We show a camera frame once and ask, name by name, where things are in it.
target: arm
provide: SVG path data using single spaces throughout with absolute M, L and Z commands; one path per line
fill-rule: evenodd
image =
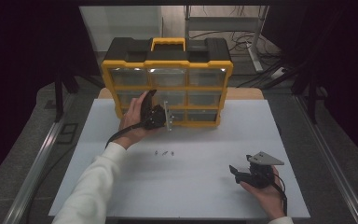
M 277 169 L 272 166 L 275 175 L 278 175 Z M 282 188 L 281 182 L 277 176 L 275 176 L 275 183 Z M 282 199 L 280 193 L 273 188 L 268 186 L 264 189 L 257 189 L 245 182 L 240 182 L 241 186 L 252 193 L 266 211 L 269 219 L 269 224 L 293 224 L 293 220 L 290 217 L 286 217 L 283 212 Z
M 104 223 L 106 205 L 125 155 L 124 147 L 110 143 L 81 175 L 53 223 Z
M 132 99 L 129 111 L 121 120 L 119 130 L 140 121 L 142 101 L 147 92 Z M 133 129 L 109 143 L 104 153 L 97 156 L 76 183 L 72 194 L 63 204 L 53 223 L 104 223 L 106 205 L 112 197 L 115 180 L 120 173 L 126 149 L 156 130 Z

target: plastic drawer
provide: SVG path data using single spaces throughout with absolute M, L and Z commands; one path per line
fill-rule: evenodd
M 188 70 L 188 85 L 221 87 L 225 76 L 224 68 L 193 68 Z
M 188 121 L 216 121 L 217 110 L 187 110 Z
M 146 86 L 146 69 L 143 68 L 110 68 L 109 74 L 116 86 Z
M 129 106 L 132 98 L 139 98 L 144 91 L 117 91 L 121 106 Z
M 170 110 L 173 115 L 173 121 L 185 121 L 185 110 Z
M 148 70 L 152 86 L 185 86 L 186 70 L 181 68 L 152 68 Z
M 189 105 L 219 105 L 221 91 L 189 91 L 187 100 Z
M 185 96 L 185 91 L 156 91 L 154 98 L 158 105 L 164 105 L 164 101 L 168 105 L 185 105 Z

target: metal rail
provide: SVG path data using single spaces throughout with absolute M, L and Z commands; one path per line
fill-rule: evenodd
M 12 223 L 19 223 L 24 213 L 28 203 L 30 202 L 31 196 L 35 191 L 35 186 L 39 177 L 43 171 L 45 163 L 48 159 L 48 155 L 53 148 L 53 145 L 57 139 L 58 134 L 60 133 L 61 127 L 65 121 L 65 115 L 68 109 L 71 107 L 72 102 L 74 101 L 75 96 L 73 94 L 69 94 L 65 98 L 65 102 L 63 105 L 63 118 L 60 119 L 59 122 L 53 123 L 51 126 L 48 135 L 46 136 L 45 142 L 43 143 L 42 147 L 39 149 L 39 152 L 34 159 L 34 163 L 31 166 L 31 169 L 28 175 L 25 177 L 24 182 L 17 193 L 16 198 L 14 199 L 13 204 L 11 205 L 10 209 L 8 210 L 7 216 L 3 223 L 5 224 L 12 224 Z
M 344 172 L 341 170 L 339 164 L 337 163 L 337 160 L 331 152 L 330 147 L 324 140 L 324 136 L 322 135 L 318 125 L 314 124 L 310 120 L 304 98 L 302 96 L 295 97 L 302 114 L 304 115 L 308 125 L 310 126 L 310 129 L 312 130 L 312 134 L 318 144 L 318 148 L 321 151 L 322 157 L 324 158 L 324 161 L 330 170 L 331 175 L 336 181 L 338 189 L 341 192 L 345 202 L 347 203 L 347 206 L 351 210 L 353 218 L 356 220 L 356 223 L 358 223 L 358 197 L 348 179 L 344 175 Z

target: white table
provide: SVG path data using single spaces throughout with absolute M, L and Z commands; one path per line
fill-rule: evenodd
M 94 101 L 50 216 L 57 215 L 82 172 L 103 152 L 118 123 L 113 100 Z M 132 146 L 107 215 L 163 219 L 266 218 L 253 195 L 235 183 L 228 169 L 230 164 L 248 167 L 246 155 L 260 151 L 285 163 L 277 169 L 286 185 L 288 215 L 310 217 L 265 100 L 226 100 L 217 128 L 174 127 L 172 132 L 161 131 Z

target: person's left hand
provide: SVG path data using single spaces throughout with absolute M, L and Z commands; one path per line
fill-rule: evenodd
M 272 170 L 275 174 L 275 184 L 277 184 L 278 187 L 282 188 L 281 182 L 278 178 L 278 170 L 275 168 L 275 166 L 272 166 Z M 248 183 L 242 181 L 240 182 L 240 184 L 244 189 L 249 191 L 257 198 L 261 207 L 264 209 L 264 211 L 266 211 L 269 219 L 274 220 L 276 218 L 285 216 L 283 212 L 281 194 L 274 187 L 269 185 L 264 189 L 257 189 L 255 187 L 252 187 Z
M 137 124 L 141 121 L 141 107 L 142 101 L 146 97 L 148 91 L 145 91 L 139 98 L 132 98 L 130 103 L 130 108 L 127 113 L 124 114 L 124 117 L 121 119 L 118 130 L 125 129 L 131 125 Z M 129 148 L 133 144 L 141 141 L 144 137 L 155 133 L 158 129 L 146 130 L 145 128 L 133 129 L 127 133 L 122 134 L 118 139 L 113 142 L 123 146 L 124 148 Z

